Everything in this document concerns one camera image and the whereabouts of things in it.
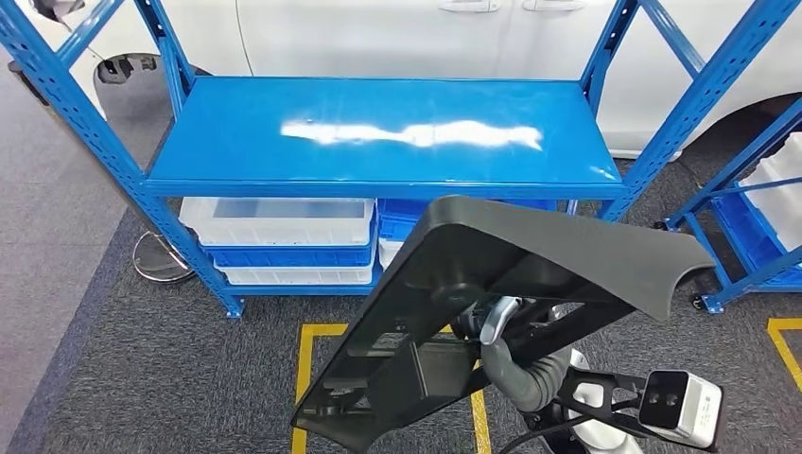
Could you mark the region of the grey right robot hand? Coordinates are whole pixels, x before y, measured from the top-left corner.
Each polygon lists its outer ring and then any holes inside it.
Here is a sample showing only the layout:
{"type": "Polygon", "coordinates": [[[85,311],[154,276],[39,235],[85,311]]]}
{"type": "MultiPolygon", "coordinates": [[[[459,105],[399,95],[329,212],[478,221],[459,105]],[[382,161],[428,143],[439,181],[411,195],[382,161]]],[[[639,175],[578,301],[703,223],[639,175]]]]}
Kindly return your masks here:
{"type": "Polygon", "coordinates": [[[490,309],[479,332],[481,362],[493,383],[518,378],[520,368],[514,364],[510,349],[502,338],[503,331],[521,306],[517,297],[501,297],[490,309]]]}

